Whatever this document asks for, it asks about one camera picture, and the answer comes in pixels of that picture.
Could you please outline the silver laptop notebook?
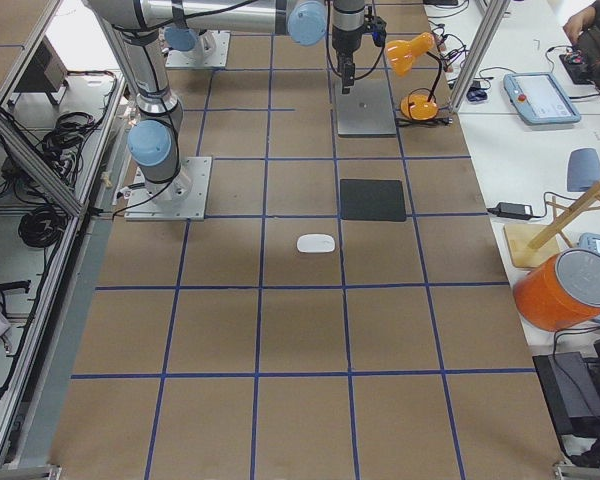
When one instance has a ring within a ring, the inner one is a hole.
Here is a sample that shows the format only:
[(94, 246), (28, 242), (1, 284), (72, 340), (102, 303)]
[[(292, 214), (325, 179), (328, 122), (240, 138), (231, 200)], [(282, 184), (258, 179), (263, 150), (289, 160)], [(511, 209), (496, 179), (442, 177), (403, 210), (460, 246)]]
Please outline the silver laptop notebook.
[(396, 124), (390, 91), (383, 79), (358, 81), (342, 93), (340, 80), (334, 86), (337, 134), (344, 138), (394, 137)]

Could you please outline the black mousepad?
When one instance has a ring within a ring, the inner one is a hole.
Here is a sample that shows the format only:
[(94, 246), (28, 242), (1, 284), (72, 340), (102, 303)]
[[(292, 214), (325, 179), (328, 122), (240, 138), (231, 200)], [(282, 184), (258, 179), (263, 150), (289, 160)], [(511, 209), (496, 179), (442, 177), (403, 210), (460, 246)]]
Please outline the black mousepad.
[(341, 179), (343, 220), (404, 222), (406, 203), (400, 180)]

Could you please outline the white computer mouse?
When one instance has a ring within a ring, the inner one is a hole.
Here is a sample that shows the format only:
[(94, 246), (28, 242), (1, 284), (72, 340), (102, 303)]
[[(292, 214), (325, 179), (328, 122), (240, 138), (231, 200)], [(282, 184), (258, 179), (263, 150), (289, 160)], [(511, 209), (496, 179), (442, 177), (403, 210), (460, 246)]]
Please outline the white computer mouse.
[(304, 234), (297, 239), (296, 248), (300, 253), (331, 253), (335, 251), (335, 240), (323, 233)]

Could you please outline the blue teach pendant tablet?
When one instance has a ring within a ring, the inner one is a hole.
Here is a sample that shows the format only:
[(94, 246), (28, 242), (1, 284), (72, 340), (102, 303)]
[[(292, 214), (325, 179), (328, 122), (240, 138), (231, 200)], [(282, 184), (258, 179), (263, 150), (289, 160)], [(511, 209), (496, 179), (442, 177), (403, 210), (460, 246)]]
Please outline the blue teach pendant tablet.
[(551, 73), (509, 73), (503, 77), (503, 88), (527, 125), (567, 125), (581, 120), (579, 111)]

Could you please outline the black power adapter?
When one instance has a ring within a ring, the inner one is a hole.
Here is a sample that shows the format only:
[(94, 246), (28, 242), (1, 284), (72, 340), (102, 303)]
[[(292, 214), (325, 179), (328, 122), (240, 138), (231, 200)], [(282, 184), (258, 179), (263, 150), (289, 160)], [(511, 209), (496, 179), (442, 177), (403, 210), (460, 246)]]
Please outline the black power adapter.
[(533, 217), (530, 205), (510, 202), (499, 202), (490, 212), (501, 218), (529, 220)]

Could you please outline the wooden stand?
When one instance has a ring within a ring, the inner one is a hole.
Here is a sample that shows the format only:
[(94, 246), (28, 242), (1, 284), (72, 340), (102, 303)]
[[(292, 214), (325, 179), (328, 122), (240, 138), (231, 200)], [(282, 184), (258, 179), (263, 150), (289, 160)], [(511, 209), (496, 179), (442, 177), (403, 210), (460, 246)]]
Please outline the wooden stand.
[(560, 252), (558, 236), (563, 239), (567, 247), (573, 247), (564, 229), (579, 215), (600, 210), (600, 180), (595, 181), (570, 205), (561, 205), (555, 200), (549, 201), (548, 204), (553, 214), (553, 220), (549, 224), (506, 224), (504, 226), (504, 236), (514, 267), (531, 269), (558, 254)]

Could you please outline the grey blue rounded object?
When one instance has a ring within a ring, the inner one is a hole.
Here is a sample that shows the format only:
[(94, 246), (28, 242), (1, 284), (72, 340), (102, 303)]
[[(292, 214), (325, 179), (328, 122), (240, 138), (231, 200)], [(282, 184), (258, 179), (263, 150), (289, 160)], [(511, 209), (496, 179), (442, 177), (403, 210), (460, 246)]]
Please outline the grey blue rounded object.
[(567, 166), (566, 188), (569, 192), (584, 192), (600, 181), (600, 160), (594, 148), (571, 152)]

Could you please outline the orange cylindrical container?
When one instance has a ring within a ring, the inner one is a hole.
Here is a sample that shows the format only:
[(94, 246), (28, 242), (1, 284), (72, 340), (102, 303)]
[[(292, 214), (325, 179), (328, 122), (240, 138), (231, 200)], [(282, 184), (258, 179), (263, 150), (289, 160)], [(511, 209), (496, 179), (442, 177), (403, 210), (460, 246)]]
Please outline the orange cylindrical container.
[(513, 287), (516, 307), (532, 325), (545, 331), (566, 329), (600, 315), (585, 302), (588, 284), (600, 278), (600, 256), (585, 249), (556, 254)]

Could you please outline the black box device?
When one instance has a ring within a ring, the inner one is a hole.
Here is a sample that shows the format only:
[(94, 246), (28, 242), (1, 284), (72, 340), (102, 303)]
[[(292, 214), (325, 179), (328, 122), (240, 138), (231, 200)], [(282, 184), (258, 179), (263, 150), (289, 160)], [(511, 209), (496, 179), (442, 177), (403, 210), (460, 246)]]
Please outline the black box device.
[(533, 363), (556, 433), (600, 437), (600, 396), (582, 355), (537, 355)]

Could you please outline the aluminium frame post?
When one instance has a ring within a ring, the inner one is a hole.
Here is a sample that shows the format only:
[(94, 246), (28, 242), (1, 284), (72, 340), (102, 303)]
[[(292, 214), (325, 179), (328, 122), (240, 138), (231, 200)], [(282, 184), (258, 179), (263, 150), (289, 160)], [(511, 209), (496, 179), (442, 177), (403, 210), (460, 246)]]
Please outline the aluminium frame post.
[(508, 5), (508, 1), (489, 2), (472, 40), (464, 66), (461, 68), (460, 74), (454, 82), (454, 88), (449, 100), (449, 110), (451, 113), (458, 113), (463, 101), (466, 99), (469, 88), (474, 81), (474, 77), (479, 70), (483, 57), (489, 49)]

